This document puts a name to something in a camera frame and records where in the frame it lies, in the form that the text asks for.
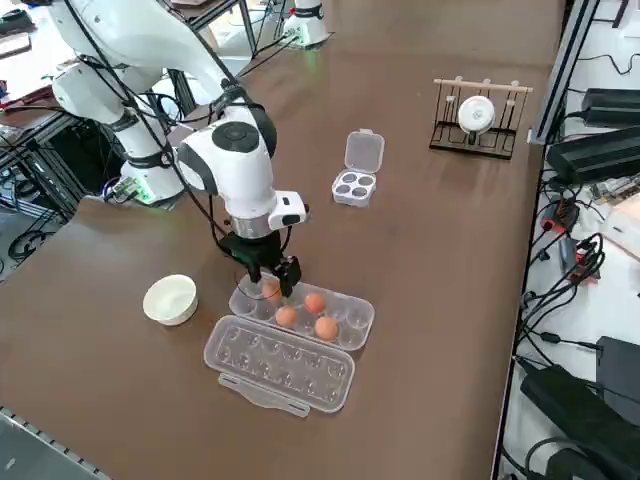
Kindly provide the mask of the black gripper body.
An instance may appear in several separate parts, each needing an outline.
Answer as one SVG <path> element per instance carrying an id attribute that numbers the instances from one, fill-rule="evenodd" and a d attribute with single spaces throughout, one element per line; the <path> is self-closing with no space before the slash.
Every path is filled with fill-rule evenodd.
<path id="1" fill-rule="evenodd" d="M 273 268 L 283 258 L 278 231 L 256 239 L 246 239 L 231 232 L 219 243 L 228 254 L 247 267 Z"/>

